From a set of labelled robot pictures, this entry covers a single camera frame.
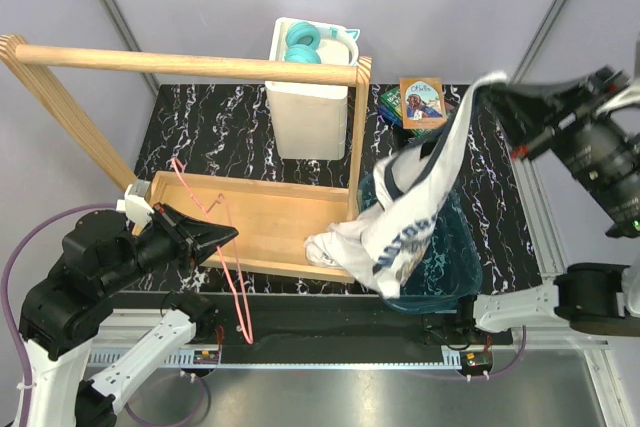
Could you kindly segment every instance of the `teal headphones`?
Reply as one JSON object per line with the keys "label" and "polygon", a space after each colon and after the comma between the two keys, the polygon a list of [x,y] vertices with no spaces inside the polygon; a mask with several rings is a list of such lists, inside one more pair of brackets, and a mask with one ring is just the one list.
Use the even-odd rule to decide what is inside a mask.
{"label": "teal headphones", "polygon": [[360,37],[359,29],[343,29],[328,24],[318,24],[306,21],[296,22],[287,31],[286,42],[287,52],[284,60],[289,62],[303,62],[307,64],[322,63],[316,49],[320,45],[322,36],[333,37],[347,46],[351,52],[351,63],[358,63],[358,44],[356,40]]}

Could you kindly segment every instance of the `wooden bar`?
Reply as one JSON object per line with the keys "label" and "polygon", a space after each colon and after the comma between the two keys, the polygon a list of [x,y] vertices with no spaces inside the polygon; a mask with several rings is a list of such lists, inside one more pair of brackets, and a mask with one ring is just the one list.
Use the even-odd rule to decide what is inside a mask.
{"label": "wooden bar", "polygon": [[136,178],[131,168],[49,68],[25,65],[16,58],[16,49],[21,46],[28,46],[21,35],[0,36],[0,59],[111,180],[125,190]]}
{"label": "wooden bar", "polygon": [[356,85],[358,70],[357,67],[348,65],[302,64],[29,44],[19,45],[16,49],[16,57],[23,64],[31,65],[346,86]]}
{"label": "wooden bar", "polygon": [[364,125],[367,120],[369,82],[371,80],[371,57],[360,57],[356,83],[356,102],[353,111],[353,137],[351,143],[351,164],[349,166],[349,200],[347,220],[358,216],[358,184],[364,143]]}

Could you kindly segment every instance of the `wooden frame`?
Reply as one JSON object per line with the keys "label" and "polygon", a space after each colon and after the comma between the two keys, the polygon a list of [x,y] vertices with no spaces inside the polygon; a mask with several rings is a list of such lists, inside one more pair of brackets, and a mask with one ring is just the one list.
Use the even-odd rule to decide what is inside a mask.
{"label": "wooden frame", "polygon": [[[280,199],[291,199],[291,205],[299,203],[300,199],[303,199],[304,202],[308,203],[305,208],[309,207],[310,212],[320,212],[322,209],[318,209],[318,206],[326,207],[322,202],[344,204],[343,210],[336,206],[333,206],[336,208],[329,209],[332,212],[329,215],[331,221],[353,220],[358,214],[357,189],[371,77],[371,58],[369,57],[360,57],[357,66],[300,64],[268,60],[51,47],[31,45],[20,35],[2,35],[0,36],[0,59],[85,152],[105,171],[111,180],[123,190],[135,180],[135,174],[47,66],[355,87],[356,99],[348,190],[277,182],[257,182],[245,179],[227,179],[204,175],[190,175],[189,181],[194,183],[196,188],[198,186],[202,187],[202,184],[205,183],[212,189],[221,189],[226,195],[245,192],[247,195],[266,196],[269,199],[272,199],[273,196],[278,196]],[[156,174],[152,186],[152,200],[166,200],[162,197],[162,192],[166,191],[166,186],[172,182],[167,174],[161,172]],[[316,230],[307,232],[306,235],[326,230],[326,224],[321,225],[318,223],[325,222],[327,220],[326,216],[319,215],[318,219],[308,216],[303,217],[305,217],[305,223],[300,227],[301,233],[307,232],[311,227]],[[277,223],[275,214],[272,220]],[[251,244],[251,238],[245,240],[248,240],[248,244]],[[295,243],[295,245],[299,244],[300,249],[303,249],[303,240],[304,238],[288,239],[286,240],[289,243],[287,248]],[[303,265],[301,262],[275,262],[272,259],[259,258],[259,256],[252,255],[248,255],[242,260],[243,265],[247,265],[247,270],[249,271],[296,277],[304,276],[322,280],[339,280],[342,282],[352,280],[341,269],[312,267]],[[212,265],[217,264],[217,259],[214,257],[210,261]]]}

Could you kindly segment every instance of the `cable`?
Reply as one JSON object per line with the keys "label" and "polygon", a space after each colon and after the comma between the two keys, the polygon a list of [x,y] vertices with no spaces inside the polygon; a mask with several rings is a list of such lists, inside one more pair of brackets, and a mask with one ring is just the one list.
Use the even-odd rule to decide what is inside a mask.
{"label": "cable", "polygon": [[524,356],[524,351],[526,350],[527,347],[527,328],[523,325],[522,326],[522,343],[520,344],[520,349],[518,350],[518,353],[516,354],[516,356],[513,358],[513,360],[511,362],[509,362],[509,364],[503,368],[502,370],[499,370],[498,372],[494,373],[494,374],[489,374],[488,378],[485,377],[471,377],[470,379],[467,379],[466,377],[461,377],[460,375],[456,376],[456,377],[445,377],[443,375],[435,375],[435,374],[429,374],[426,372],[415,372],[415,371],[409,371],[415,375],[418,375],[420,377],[425,377],[425,378],[429,378],[429,379],[437,379],[437,380],[455,380],[455,381],[459,381],[459,380],[464,380],[465,382],[468,382],[469,380],[488,380],[488,379],[497,379],[499,377],[503,377],[505,375],[507,375],[509,372],[511,372],[515,366],[522,360],[522,357]]}
{"label": "cable", "polygon": [[467,350],[469,347],[471,347],[471,342],[469,342],[468,340],[467,340],[467,344],[464,347],[451,347],[448,344],[447,340],[444,337],[442,337],[440,334],[436,333],[434,330],[427,330],[427,333],[429,333],[429,334],[437,337],[438,339],[440,339],[440,341],[451,350],[456,350],[458,352],[462,352],[463,350]]}
{"label": "cable", "polygon": [[2,271],[2,281],[0,282],[0,300],[2,301],[2,310],[4,312],[4,318],[7,322],[7,326],[9,327],[9,333],[11,334],[11,338],[13,340],[14,345],[16,346],[16,350],[18,351],[18,357],[20,358],[20,364],[22,365],[22,375],[24,376],[24,392],[22,396],[22,407],[20,409],[20,424],[16,427],[25,427],[27,425],[27,421],[29,418],[29,409],[31,407],[31,391],[32,391],[32,383],[33,383],[33,375],[31,372],[31,362],[29,362],[29,354],[27,353],[27,349],[24,346],[22,338],[20,337],[20,333],[18,331],[18,326],[13,317],[13,311],[11,310],[11,305],[9,305],[9,276],[11,275],[11,270],[13,269],[14,264],[20,255],[20,252],[25,248],[25,246],[29,243],[33,237],[36,236],[38,232],[40,232],[45,227],[53,224],[55,221],[60,220],[64,217],[67,217],[72,214],[77,214],[78,212],[83,212],[85,210],[97,210],[97,209],[114,209],[115,204],[89,204],[83,205],[81,207],[75,207],[73,209],[65,210],[64,212],[60,212],[57,215],[45,220],[40,225],[36,226],[29,232],[13,249],[11,255],[9,256],[9,260],[7,260],[6,265],[4,266],[4,270]]}
{"label": "cable", "polygon": [[[202,210],[202,212],[204,212],[204,215],[205,215],[207,221],[211,222],[210,219],[209,219],[209,212],[211,211],[211,209],[213,209],[216,205],[224,202],[224,205],[225,205],[225,207],[227,209],[227,217],[229,218],[229,224],[233,225],[233,222],[231,221],[231,210],[229,209],[229,202],[227,202],[227,200],[224,197],[224,195],[218,194],[218,197],[216,198],[216,200],[213,201],[211,206],[208,209],[205,209],[204,205],[202,205],[202,202],[200,202],[200,199],[198,199],[198,196],[193,192],[193,190],[191,190],[191,188],[189,187],[187,182],[182,177],[182,173],[184,172],[184,164],[182,162],[180,162],[180,160],[177,157],[172,157],[171,158],[171,165],[173,167],[173,170],[176,172],[176,175],[178,176],[178,179],[180,180],[180,182],[182,183],[184,188],[187,189],[187,192],[189,192],[189,195],[191,196],[193,201],[196,203],[196,205],[198,207],[200,207],[200,210]],[[242,335],[244,335],[244,338],[245,338],[245,340],[247,341],[248,344],[253,344],[253,327],[251,325],[251,311],[249,310],[249,301],[247,300],[247,291],[246,291],[245,286],[244,286],[244,278],[242,276],[242,269],[240,268],[240,259],[238,257],[238,247],[236,245],[236,239],[233,239],[232,243],[233,243],[233,251],[234,251],[234,254],[235,254],[235,257],[236,257],[236,270],[238,272],[238,280],[240,281],[240,289],[242,290],[242,299],[244,301],[244,312],[245,312],[245,316],[247,318],[246,325],[245,325],[245,321],[244,321],[244,318],[243,318],[243,315],[242,315],[242,309],[240,308],[240,300],[238,299],[238,291],[236,290],[235,286],[233,285],[233,279],[231,278],[231,273],[229,272],[229,268],[227,267],[227,263],[224,260],[224,256],[222,255],[222,250],[220,249],[220,247],[218,247],[218,255],[220,256],[220,261],[222,262],[222,268],[224,269],[224,275],[227,278],[227,282],[229,283],[229,288],[231,289],[231,292],[233,293],[233,300],[234,300],[235,305],[236,305],[236,313],[238,315],[238,321],[240,322],[240,328],[242,329]]]}
{"label": "cable", "polygon": [[176,292],[175,290],[170,290],[169,292],[167,292],[165,294],[165,296],[162,298],[162,301],[160,302],[160,317],[164,317],[164,313],[162,312],[162,308],[164,307],[164,303],[167,301],[167,299],[169,297],[171,297],[172,294],[177,294],[178,292]]}
{"label": "cable", "polygon": [[[180,375],[180,377],[184,377],[185,376],[185,372],[181,371],[179,373],[179,375]],[[170,378],[172,378],[172,376],[167,376],[167,377],[163,378],[162,381],[165,381],[165,380],[170,379]],[[197,380],[198,381],[198,385],[200,386],[200,398],[198,399],[198,402],[196,402],[196,405],[193,408],[193,410],[191,412],[189,412],[189,414],[187,414],[187,416],[184,419],[182,419],[182,420],[180,420],[180,421],[178,421],[178,422],[176,422],[174,424],[154,424],[152,422],[144,420],[144,419],[138,417],[138,415],[131,409],[131,406],[129,405],[128,402],[125,404],[124,410],[127,411],[127,414],[129,414],[133,420],[135,420],[139,424],[144,425],[146,427],[181,427],[183,425],[186,425],[189,422],[191,422],[191,420],[198,413],[198,410],[200,410],[200,407],[202,406],[202,402],[204,401],[204,398],[205,398],[205,394],[207,393],[207,384],[204,382],[204,380],[202,380],[200,377],[198,377],[195,374],[191,374],[190,378],[191,378],[192,382],[193,382],[193,380]]]}

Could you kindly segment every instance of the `purple cable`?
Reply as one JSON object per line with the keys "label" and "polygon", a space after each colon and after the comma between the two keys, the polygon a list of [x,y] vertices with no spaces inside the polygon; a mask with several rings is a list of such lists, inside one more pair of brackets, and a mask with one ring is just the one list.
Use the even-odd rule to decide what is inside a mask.
{"label": "purple cable", "polygon": [[[13,265],[16,263],[16,259],[22,249],[27,245],[27,243],[35,237],[35,235],[40,232],[45,227],[53,224],[56,220],[60,220],[63,217],[67,217],[72,214],[76,214],[78,212],[82,212],[85,210],[97,210],[97,209],[113,209],[115,208],[115,204],[89,204],[83,205],[81,207],[75,207],[73,209],[65,210],[64,212],[60,212],[57,215],[54,215],[48,220],[45,220],[40,225],[35,227],[31,232],[29,232],[24,239],[20,241],[13,252],[11,252],[11,256],[7,261],[7,264],[4,266],[4,271],[2,272],[2,282],[0,283],[0,300],[2,301],[2,310],[4,312],[4,318],[7,321],[7,325],[9,326],[9,333],[11,334],[11,338],[13,339],[13,343],[16,346],[16,350],[18,351],[18,357],[20,358],[20,364],[22,364],[22,375],[24,376],[24,385],[30,386],[33,383],[33,376],[31,375],[31,363],[29,362],[29,355],[27,354],[27,349],[22,342],[22,337],[20,337],[20,333],[18,332],[18,326],[13,320],[13,312],[11,310],[11,306],[9,305],[9,275],[11,274],[11,269],[13,269]],[[31,407],[31,388],[24,389],[24,395],[22,397],[22,409],[20,410],[20,424],[18,427],[26,427],[27,420],[29,418],[29,408]]]}
{"label": "purple cable", "polygon": [[[165,381],[166,379],[171,378],[171,377],[165,377],[160,379],[159,382],[156,382],[155,384],[153,384],[153,386],[161,383],[162,381]],[[124,406],[124,409],[127,411],[127,413],[131,416],[131,418],[133,420],[135,420],[136,422],[138,422],[141,425],[144,425],[146,427],[181,427],[185,424],[187,424],[188,422],[191,422],[191,420],[195,417],[195,415],[198,413],[198,410],[200,410],[200,406],[202,405],[202,402],[204,402],[204,396],[205,393],[207,392],[207,386],[204,383],[204,380],[202,380],[200,377],[198,377],[197,375],[194,376],[193,378],[195,378],[199,385],[200,385],[200,398],[198,399],[198,402],[196,403],[196,406],[193,408],[193,410],[189,413],[189,415],[187,415],[184,419],[182,419],[179,422],[176,422],[175,424],[154,424],[152,422],[149,422],[147,420],[144,420],[140,417],[138,417],[138,415],[131,409],[131,407],[129,406],[129,403],[127,402]]]}
{"label": "purple cable", "polygon": [[[525,348],[527,347],[527,328],[522,326],[522,343],[520,344],[520,350],[518,350],[517,355],[513,358],[511,362],[502,370],[499,370],[495,374],[489,374],[489,379],[495,379],[497,377],[502,377],[503,375],[507,375],[514,367],[522,360],[522,356],[524,355]],[[445,377],[444,375],[433,375],[427,374],[426,372],[412,372],[420,377],[426,377],[429,379],[437,379],[437,380],[464,380],[467,381],[466,377],[462,377],[460,375],[456,377]],[[489,380],[485,377],[471,377],[471,380]]]}

